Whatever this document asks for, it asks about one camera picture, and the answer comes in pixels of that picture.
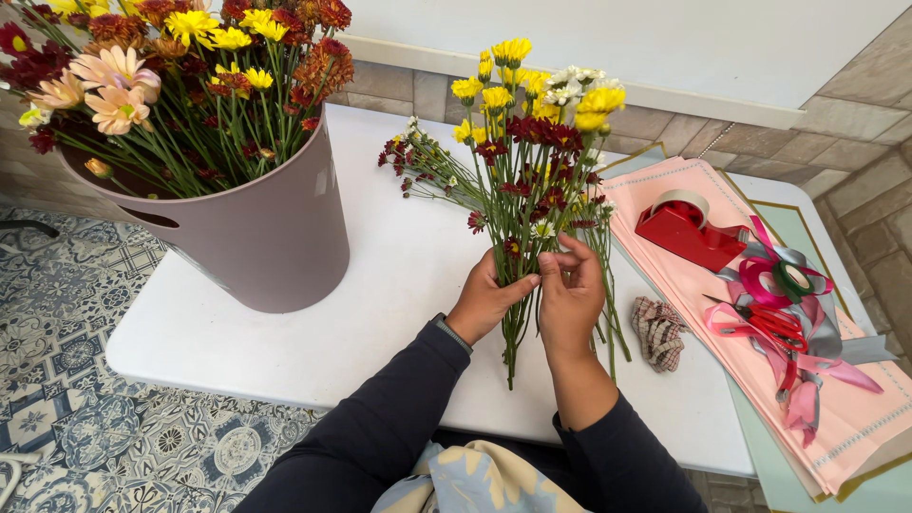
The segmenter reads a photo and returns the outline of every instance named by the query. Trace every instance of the red tape dispenser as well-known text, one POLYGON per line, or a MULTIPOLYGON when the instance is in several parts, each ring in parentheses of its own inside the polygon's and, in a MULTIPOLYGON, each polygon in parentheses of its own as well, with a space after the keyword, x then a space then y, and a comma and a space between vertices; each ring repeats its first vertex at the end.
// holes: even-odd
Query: red tape dispenser
POLYGON ((747 226, 717 228, 710 203, 685 189, 667 191, 639 215, 637 234, 657 246, 718 273, 747 247, 747 226))

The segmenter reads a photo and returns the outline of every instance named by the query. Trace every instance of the pink wrapping paper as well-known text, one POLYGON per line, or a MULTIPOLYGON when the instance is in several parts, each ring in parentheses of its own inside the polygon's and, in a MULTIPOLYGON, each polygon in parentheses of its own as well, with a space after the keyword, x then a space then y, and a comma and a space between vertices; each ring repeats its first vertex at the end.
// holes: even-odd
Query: pink wrapping paper
MULTIPOLYGON (((788 429, 784 407, 775 400, 778 378, 766 358, 754 350, 748 339, 719 337, 706 328, 703 314, 715 303, 702 294, 728 298, 726 282, 636 235, 634 229, 640 213, 671 189, 702 194, 710 203, 709 220, 715 226, 750 227, 752 209, 708 163, 675 157, 606 180, 599 188, 617 203, 611 227, 618 241, 721 361, 824 492, 837 493, 879 446, 912 427, 912 379, 891 361, 868 363, 858 368, 884 393, 871 393, 822 375, 820 430, 816 440, 804 449, 803 433, 788 429)), ((739 262, 736 259, 729 267, 737 269, 739 262)), ((865 336, 839 309, 837 317, 843 340, 865 336)), ((719 315, 718 320, 724 321, 724 316, 719 315)))

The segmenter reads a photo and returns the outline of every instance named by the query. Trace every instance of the checkered cloth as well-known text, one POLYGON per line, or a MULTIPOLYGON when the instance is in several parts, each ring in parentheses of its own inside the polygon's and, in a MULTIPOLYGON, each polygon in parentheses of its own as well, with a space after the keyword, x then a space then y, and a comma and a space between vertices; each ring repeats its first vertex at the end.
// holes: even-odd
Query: checkered cloth
POLYGON ((674 372, 684 350, 679 334, 690 332, 678 312, 668 303, 640 296, 634 300, 633 327, 649 365, 656 372, 674 372))

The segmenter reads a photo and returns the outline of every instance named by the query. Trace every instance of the person's left hand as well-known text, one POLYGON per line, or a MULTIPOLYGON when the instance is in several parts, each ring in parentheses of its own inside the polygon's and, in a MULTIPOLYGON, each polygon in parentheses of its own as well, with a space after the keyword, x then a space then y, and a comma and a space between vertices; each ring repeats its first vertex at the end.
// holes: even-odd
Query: person's left hand
POLYGON ((487 335, 513 304, 538 287, 542 277, 530 274, 501 288, 497 285, 494 250, 489 249, 472 268, 456 306, 444 322, 470 346, 487 335))

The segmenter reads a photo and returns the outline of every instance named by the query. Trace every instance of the mauve bucket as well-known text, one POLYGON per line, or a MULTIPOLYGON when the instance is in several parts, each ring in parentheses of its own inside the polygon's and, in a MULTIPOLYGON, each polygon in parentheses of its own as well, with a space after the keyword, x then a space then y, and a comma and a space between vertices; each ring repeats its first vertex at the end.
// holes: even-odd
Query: mauve bucket
MULTIPOLYGON (((325 109, 310 141, 288 162, 240 187, 191 199, 150 200, 113 192, 107 187, 116 184, 86 169, 84 163, 93 155, 66 145, 58 145, 57 152, 82 183, 137 217, 251 309, 285 313, 309 307, 329 295, 348 268, 348 236, 325 109)), ((138 194, 160 192, 130 172, 115 173, 138 194)))

